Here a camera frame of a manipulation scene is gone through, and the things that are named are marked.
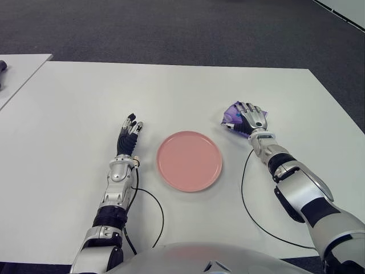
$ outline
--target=purple cloth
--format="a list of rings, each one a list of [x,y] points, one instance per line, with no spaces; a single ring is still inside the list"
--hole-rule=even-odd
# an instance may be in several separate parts
[[[239,103],[239,101],[235,102],[233,105],[231,105],[224,112],[222,123],[232,123],[232,124],[240,124],[240,123],[242,123],[242,118],[240,116],[240,113],[238,112],[238,110],[234,106],[237,103]],[[264,116],[266,117],[267,116],[267,112],[266,111],[262,111],[262,112],[263,112]],[[241,134],[245,138],[248,138],[249,137],[248,134],[245,134],[245,133],[242,133],[242,132],[239,132],[239,134]]]

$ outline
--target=robot forearm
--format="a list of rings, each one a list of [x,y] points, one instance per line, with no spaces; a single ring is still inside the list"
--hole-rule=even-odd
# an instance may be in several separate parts
[[[274,134],[258,128],[249,142],[277,183],[275,195],[284,209],[295,221],[307,224],[326,273],[365,268],[365,225],[335,206],[328,186],[279,146]]]
[[[132,169],[139,161],[131,158],[143,124],[124,122],[117,142],[117,156],[110,162],[108,186],[102,197],[92,227],[87,231],[70,273],[105,273],[123,262],[122,229],[127,222]]]

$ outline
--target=robotic hand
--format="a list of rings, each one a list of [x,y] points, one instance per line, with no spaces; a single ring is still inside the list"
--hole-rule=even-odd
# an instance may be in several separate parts
[[[117,155],[109,165],[107,189],[70,273],[105,273],[123,262],[121,232],[127,222],[132,170],[139,166],[138,158],[132,158],[132,153],[143,128],[143,123],[135,119],[131,114],[122,125]]]
[[[325,272],[365,273],[365,224],[335,206],[328,186],[277,144],[259,107],[235,107],[242,123],[224,126],[250,135],[255,154],[277,183],[274,192],[280,203],[291,218],[307,224]]]

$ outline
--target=white table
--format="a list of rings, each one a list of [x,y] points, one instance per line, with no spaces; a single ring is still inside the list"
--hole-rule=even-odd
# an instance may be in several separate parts
[[[0,60],[7,64],[7,69],[0,73],[0,110],[45,61],[51,58],[51,54],[0,54]]]
[[[309,70],[47,62],[0,114],[0,261],[72,263],[131,112],[145,123],[135,149],[140,186],[165,211],[160,244],[215,241],[278,258],[315,256],[266,235],[245,212],[240,181],[251,148],[220,126],[236,100],[268,110],[278,142],[328,184],[338,206],[365,221],[364,134]],[[160,143],[181,130],[207,135],[222,152],[222,173],[205,191],[180,192],[157,172]],[[274,187],[252,157],[245,178],[252,214],[275,235],[312,245]],[[136,249],[149,248],[161,226],[156,203],[137,194],[128,217]],[[124,252],[131,256],[126,241]]]

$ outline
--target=black cable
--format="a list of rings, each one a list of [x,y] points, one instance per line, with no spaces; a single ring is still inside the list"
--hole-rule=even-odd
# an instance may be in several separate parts
[[[134,188],[134,187],[132,187],[134,190],[140,190],[140,191],[144,191],[144,192],[146,192],[146,193],[148,193],[148,194],[150,194],[154,199],[155,199],[155,201],[159,204],[159,207],[160,207],[160,209],[161,209],[161,214],[162,214],[162,226],[161,226],[161,231],[160,231],[160,234],[159,234],[159,236],[157,237],[157,240],[155,241],[155,243],[153,244],[153,246],[152,246],[152,248],[154,248],[155,246],[156,246],[156,244],[157,244],[157,242],[160,240],[160,238],[161,238],[161,235],[162,235],[162,232],[163,232],[163,230],[164,230],[164,224],[165,224],[165,215],[164,215],[164,210],[162,209],[162,206],[161,206],[161,204],[160,204],[160,202],[158,201],[158,199],[152,194],[152,193],[150,193],[149,191],[147,191],[147,190],[144,190],[143,188]]]
[[[138,188],[139,186],[139,174],[138,174],[138,168],[134,168],[134,170],[136,171],[136,187]],[[128,213],[129,209],[131,208],[131,205],[133,203],[133,201],[135,200],[136,198],[136,195],[137,195],[137,190],[135,191],[135,193],[133,194],[133,197],[132,197],[132,200],[130,201],[129,205],[127,206],[127,209],[125,210],[125,214]],[[132,241],[130,240],[129,236],[128,236],[128,233],[127,233],[127,228],[124,226],[123,227],[123,233],[124,233],[124,236],[125,236],[125,239],[127,240],[128,242],[128,245],[129,247],[131,248],[132,252],[134,255],[137,255],[137,251],[136,251],[136,248],[134,247],[134,245],[132,244]]]
[[[138,174],[138,168],[133,168],[135,171],[136,171],[136,188],[138,188],[139,186],[139,174]],[[127,209],[125,210],[125,214],[128,213],[129,209],[131,208],[131,205],[133,203],[133,201],[135,200],[136,198],[136,195],[137,195],[137,190],[135,191],[135,193],[133,194],[133,197],[132,197],[132,200],[131,202],[129,203],[129,205],[127,206]]]
[[[275,236],[275,235],[271,234],[270,232],[268,232],[267,230],[265,230],[263,227],[261,227],[261,226],[260,226],[260,225],[259,225],[259,224],[255,221],[255,219],[252,217],[251,213],[249,212],[249,210],[248,210],[248,208],[247,208],[247,206],[246,206],[245,199],[244,199],[244,178],[245,178],[245,171],[246,171],[247,162],[249,161],[249,159],[250,159],[250,156],[251,156],[252,152],[253,152],[253,150],[251,150],[251,152],[250,152],[249,156],[248,156],[248,157],[247,157],[247,159],[246,159],[246,163],[245,163],[245,167],[244,167],[244,173],[242,174],[242,182],[241,182],[241,196],[242,196],[242,202],[243,202],[244,207],[245,207],[245,209],[246,209],[246,212],[247,212],[247,213],[248,213],[248,215],[250,216],[251,220],[252,220],[252,221],[253,221],[253,222],[254,222],[254,223],[255,223],[258,227],[260,227],[260,229],[262,229],[264,232],[266,232],[267,234],[269,234],[271,237],[274,237],[274,238],[276,238],[276,239],[278,239],[278,240],[280,240],[280,241],[283,241],[283,242],[285,242],[285,243],[287,243],[287,244],[295,245],[296,247],[302,247],[302,248],[307,248],[307,249],[314,249],[314,250],[316,250],[314,247],[307,247],[307,246],[305,246],[305,245],[295,244],[295,243],[292,243],[292,242],[290,242],[290,241],[287,241],[287,240],[281,239],[281,238],[279,238],[279,237],[277,237],[277,236]]]
[[[165,224],[164,210],[162,209],[162,206],[161,206],[160,202],[157,200],[157,198],[156,198],[156,197],[155,197],[152,193],[150,193],[150,192],[149,192],[149,191],[147,191],[147,190],[144,190],[143,188],[139,188],[139,187],[138,187],[138,186],[139,186],[139,174],[138,174],[138,169],[137,169],[137,168],[135,168],[135,171],[136,171],[136,181],[137,181],[137,182],[136,182],[136,187],[135,187],[135,188],[134,188],[134,187],[132,187],[132,189],[133,189],[133,190],[135,190],[135,193],[134,193],[134,195],[133,195],[133,197],[132,197],[131,202],[129,203],[129,205],[128,205],[127,209],[126,209],[126,212],[128,213],[129,209],[131,208],[132,203],[133,203],[133,201],[135,200],[135,197],[136,197],[136,195],[137,195],[137,191],[138,191],[138,190],[140,190],[140,191],[144,191],[144,192],[146,192],[146,193],[150,194],[150,195],[151,195],[151,196],[155,199],[155,201],[159,204],[159,207],[160,207],[160,209],[161,209],[161,213],[162,213],[162,226],[161,226],[160,234],[159,234],[159,236],[157,237],[157,240],[155,241],[154,245],[152,246],[152,248],[154,248],[154,247],[156,246],[157,242],[160,240],[161,235],[162,235],[162,232],[163,232],[163,230],[164,230],[164,224]],[[130,238],[129,238],[128,234],[127,234],[127,229],[126,229],[126,227],[125,227],[125,226],[124,226],[124,228],[123,228],[123,232],[124,232],[125,239],[127,240],[127,242],[128,242],[128,244],[129,244],[129,246],[131,247],[131,250],[133,251],[134,255],[137,255],[137,251],[136,251],[135,247],[133,246],[133,244],[132,244],[132,242],[131,242],[131,240],[130,240]]]
[[[136,248],[134,247],[134,245],[132,244],[128,234],[127,234],[127,229],[125,228],[125,226],[123,227],[123,232],[124,232],[124,236],[125,236],[125,239],[127,240],[128,244],[129,244],[129,247],[131,248],[131,250],[133,251],[133,254],[134,255],[137,255],[137,251],[136,251]]]

